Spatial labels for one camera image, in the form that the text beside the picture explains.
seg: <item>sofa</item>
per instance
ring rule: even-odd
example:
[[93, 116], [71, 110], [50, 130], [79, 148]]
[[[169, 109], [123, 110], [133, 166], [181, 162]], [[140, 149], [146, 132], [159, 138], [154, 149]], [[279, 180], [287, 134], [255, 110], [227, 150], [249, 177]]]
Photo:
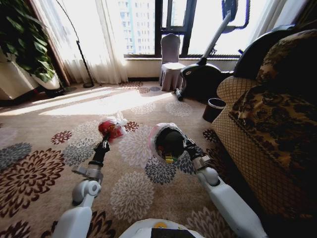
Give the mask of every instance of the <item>sofa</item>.
[[317, 30], [278, 39], [249, 61], [256, 74], [244, 61], [220, 83], [226, 107], [211, 125], [262, 207], [269, 236], [317, 237], [316, 60], [309, 57]]

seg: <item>stationary bike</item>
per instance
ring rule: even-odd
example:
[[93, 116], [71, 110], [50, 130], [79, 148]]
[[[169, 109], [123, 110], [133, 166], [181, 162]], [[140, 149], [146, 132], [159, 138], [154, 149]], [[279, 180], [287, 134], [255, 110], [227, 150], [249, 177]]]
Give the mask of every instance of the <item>stationary bike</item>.
[[223, 22], [219, 26], [204, 55], [200, 60], [180, 70], [185, 85], [179, 90], [174, 90], [177, 99], [181, 101], [183, 97], [194, 97], [197, 99], [209, 99], [216, 97], [216, 89], [219, 83], [230, 76], [230, 72], [221, 72], [216, 66], [207, 63], [207, 58], [215, 52], [214, 47], [222, 33], [229, 33], [236, 29], [244, 29], [249, 24], [250, 0], [246, 0], [246, 18], [243, 26], [228, 26], [229, 22], [236, 17], [238, 10], [238, 0], [222, 0]]

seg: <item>red object in bag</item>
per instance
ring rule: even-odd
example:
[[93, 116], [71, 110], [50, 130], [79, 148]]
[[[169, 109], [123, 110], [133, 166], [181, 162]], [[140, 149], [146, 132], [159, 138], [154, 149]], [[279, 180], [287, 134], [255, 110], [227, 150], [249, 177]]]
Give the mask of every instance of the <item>red object in bag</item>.
[[104, 137], [108, 133], [110, 133], [110, 137], [108, 139], [109, 142], [112, 142], [113, 139], [122, 136], [124, 133], [122, 130], [125, 130], [119, 123], [113, 122], [112, 120], [106, 120], [101, 122], [98, 126], [99, 132]]

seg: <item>potted plant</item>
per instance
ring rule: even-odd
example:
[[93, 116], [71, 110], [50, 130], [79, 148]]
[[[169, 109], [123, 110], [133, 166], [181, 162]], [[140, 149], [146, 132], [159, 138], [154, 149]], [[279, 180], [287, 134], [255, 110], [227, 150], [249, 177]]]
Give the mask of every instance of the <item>potted plant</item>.
[[60, 93], [59, 79], [47, 55], [44, 25], [31, 16], [23, 0], [0, 0], [0, 47], [8, 61], [14, 60], [43, 87]]

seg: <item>building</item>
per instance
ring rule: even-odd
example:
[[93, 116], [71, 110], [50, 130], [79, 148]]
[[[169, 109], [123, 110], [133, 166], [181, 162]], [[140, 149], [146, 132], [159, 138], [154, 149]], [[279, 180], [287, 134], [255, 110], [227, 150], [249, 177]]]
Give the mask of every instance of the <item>building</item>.
[[155, 51], [155, 1], [119, 0], [126, 54], [152, 55]]

